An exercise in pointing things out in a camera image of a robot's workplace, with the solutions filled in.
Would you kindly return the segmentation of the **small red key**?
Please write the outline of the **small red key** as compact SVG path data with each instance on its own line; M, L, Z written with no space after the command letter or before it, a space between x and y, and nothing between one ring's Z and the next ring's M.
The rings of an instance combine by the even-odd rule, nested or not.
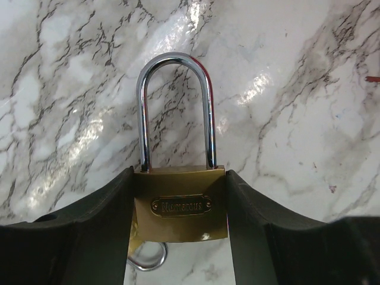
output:
M369 83L380 83L380 77L367 76L365 81Z

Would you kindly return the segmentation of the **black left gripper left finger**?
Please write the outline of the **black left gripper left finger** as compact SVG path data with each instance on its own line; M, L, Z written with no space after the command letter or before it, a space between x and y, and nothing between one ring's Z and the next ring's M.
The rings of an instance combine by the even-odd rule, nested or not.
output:
M133 168L33 222L1 226L1 284L123 284Z

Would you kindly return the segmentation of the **large brass padlock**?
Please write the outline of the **large brass padlock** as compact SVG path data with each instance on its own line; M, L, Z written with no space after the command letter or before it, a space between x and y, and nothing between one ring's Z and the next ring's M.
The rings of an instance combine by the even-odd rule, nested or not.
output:
M153 168L151 164L148 84L169 64L191 69L202 93L206 162L200 166ZM134 175L138 235L150 242L200 242L228 236L226 171L217 164L213 88L205 67L192 56L168 52L142 69L136 87L141 169Z

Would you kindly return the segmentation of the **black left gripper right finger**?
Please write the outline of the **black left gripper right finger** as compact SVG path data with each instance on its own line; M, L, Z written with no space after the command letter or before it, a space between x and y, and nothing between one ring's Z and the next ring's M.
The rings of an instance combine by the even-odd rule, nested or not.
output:
M379 218L323 223L280 205L226 174L237 284L378 284Z

